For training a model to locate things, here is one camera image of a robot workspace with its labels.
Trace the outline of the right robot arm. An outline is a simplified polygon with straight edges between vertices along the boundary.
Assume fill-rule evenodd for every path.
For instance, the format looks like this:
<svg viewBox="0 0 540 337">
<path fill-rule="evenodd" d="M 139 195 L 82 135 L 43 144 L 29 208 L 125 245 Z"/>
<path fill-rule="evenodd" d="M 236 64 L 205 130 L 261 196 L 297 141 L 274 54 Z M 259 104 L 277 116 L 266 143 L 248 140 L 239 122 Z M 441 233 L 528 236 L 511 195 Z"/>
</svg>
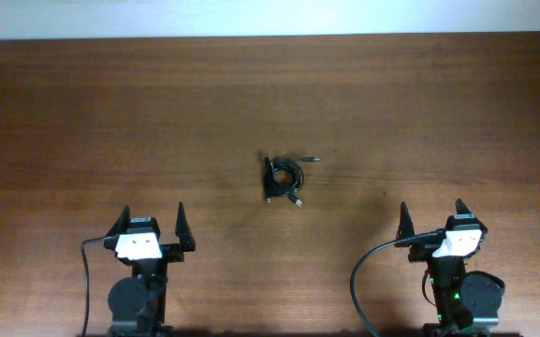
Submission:
<svg viewBox="0 0 540 337">
<path fill-rule="evenodd" d="M 488 228 L 461 199 L 455 207 L 443 228 L 417 234 L 403 203 L 395 246 L 409 249 L 411 263 L 427 264 L 422 283 L 431 285 L 438 321 L 425 324 L 422 336 L 489 336 L 499 324 L 505 284 L 487 272 L 466 271 Z"/>
</svg>

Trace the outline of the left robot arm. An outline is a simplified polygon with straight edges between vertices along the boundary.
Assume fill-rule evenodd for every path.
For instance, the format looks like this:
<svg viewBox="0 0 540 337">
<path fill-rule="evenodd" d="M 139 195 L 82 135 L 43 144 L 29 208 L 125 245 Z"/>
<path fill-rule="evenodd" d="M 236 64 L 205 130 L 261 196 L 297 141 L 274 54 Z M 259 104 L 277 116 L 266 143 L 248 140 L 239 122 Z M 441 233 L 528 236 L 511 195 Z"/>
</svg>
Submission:
<svg viewBox="0 0 540 337">
<path fill-rule="evenodd" d="M 178 241 L 160 242 L 160 227 L 154 217 L 133 218 L 125 206 L 107 233 L 104 247 L 131 269 L 131 275 L 116 282 L 108 294 L 112 314 L 109 336 L 172 336 L 165 324 L 168 265 L 184 261 L 196 250 L 183 205 L 178 205 L 174 228 Z"/>
</svg>

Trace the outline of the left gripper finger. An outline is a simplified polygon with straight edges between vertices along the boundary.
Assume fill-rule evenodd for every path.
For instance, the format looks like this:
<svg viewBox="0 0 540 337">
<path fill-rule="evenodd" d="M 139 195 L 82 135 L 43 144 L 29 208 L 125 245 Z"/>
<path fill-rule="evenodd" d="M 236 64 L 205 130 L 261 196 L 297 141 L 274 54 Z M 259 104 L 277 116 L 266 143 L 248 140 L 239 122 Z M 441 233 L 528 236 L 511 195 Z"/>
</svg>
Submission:
<svg viewBox="0 0 540 337">
<path fill-rule="evenodd" d="M 196 242 L 188 225 L 185 209 L 181 201 L 178 206 L 175 235 L 179 239 L 184 252 L 194 252 L 196 250 Z"/>
<path fill-rule="evenodd" d="M 124 205 L 118 219 L 114 225 L 107 232 L 107 237 L 114 237 L 126 232 L 128 224 L 130 223 L 130 208 L 127 204 Z"/>
</svg>

